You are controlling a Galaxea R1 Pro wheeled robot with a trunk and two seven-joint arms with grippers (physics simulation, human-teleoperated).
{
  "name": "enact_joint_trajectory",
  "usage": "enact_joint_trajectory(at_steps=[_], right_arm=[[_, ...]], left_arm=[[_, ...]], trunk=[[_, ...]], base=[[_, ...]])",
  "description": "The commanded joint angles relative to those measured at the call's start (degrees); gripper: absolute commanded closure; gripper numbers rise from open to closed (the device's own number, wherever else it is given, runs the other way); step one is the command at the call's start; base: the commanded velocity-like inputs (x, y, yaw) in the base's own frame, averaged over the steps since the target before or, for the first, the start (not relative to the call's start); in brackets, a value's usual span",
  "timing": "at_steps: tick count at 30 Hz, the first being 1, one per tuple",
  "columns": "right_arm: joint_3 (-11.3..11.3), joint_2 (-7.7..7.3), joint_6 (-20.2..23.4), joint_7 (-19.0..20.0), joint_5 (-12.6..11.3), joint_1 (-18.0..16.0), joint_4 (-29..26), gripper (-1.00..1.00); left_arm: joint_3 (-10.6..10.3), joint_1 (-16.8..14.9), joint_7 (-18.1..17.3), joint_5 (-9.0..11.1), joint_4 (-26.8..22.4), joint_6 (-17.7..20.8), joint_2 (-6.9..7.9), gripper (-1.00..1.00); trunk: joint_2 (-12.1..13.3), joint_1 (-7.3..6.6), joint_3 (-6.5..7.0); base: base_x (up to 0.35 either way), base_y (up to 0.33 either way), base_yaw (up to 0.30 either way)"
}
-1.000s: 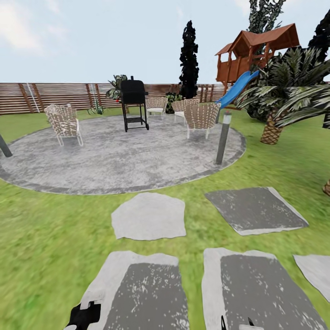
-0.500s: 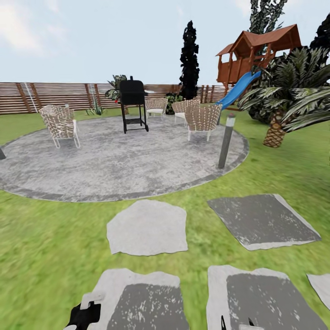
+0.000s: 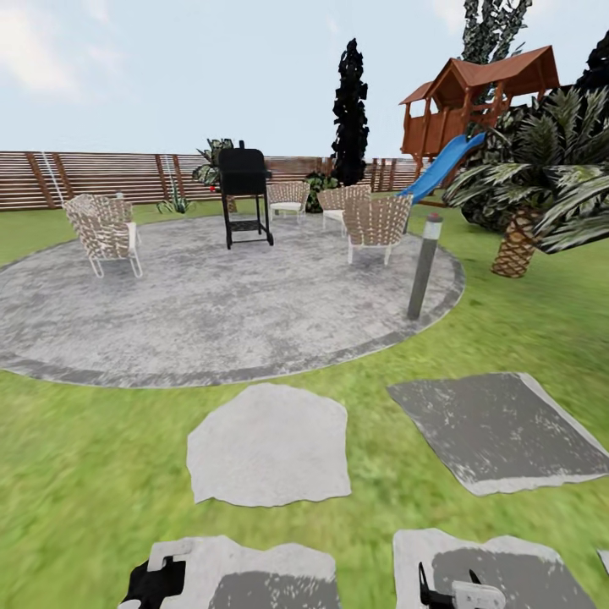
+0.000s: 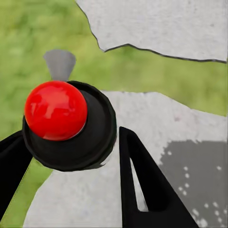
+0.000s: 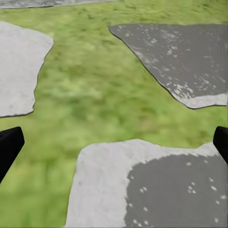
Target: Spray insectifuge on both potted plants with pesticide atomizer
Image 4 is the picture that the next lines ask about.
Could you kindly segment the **insectifuge atomizer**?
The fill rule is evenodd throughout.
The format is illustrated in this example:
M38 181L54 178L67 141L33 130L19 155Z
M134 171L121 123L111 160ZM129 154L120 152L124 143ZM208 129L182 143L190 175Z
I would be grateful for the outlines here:
M26 100L22 134L27 149L57 171L105 166L117 137L109 98L88 83L68 81L76 64L70 51L49 50L44 59L53 81L37 86Z

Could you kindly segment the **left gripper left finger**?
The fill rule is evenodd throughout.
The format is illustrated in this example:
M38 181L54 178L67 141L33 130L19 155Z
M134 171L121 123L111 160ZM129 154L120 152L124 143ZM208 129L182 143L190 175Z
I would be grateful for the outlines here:
M33 157L26 147L22 130L0 142L0 220Z

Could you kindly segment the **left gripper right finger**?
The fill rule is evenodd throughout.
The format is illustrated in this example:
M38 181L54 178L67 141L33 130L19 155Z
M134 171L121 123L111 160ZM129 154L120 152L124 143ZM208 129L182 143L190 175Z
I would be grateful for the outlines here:
M137 134L119 127L123 228L199 228ZM138 210L132 159L149 212Z

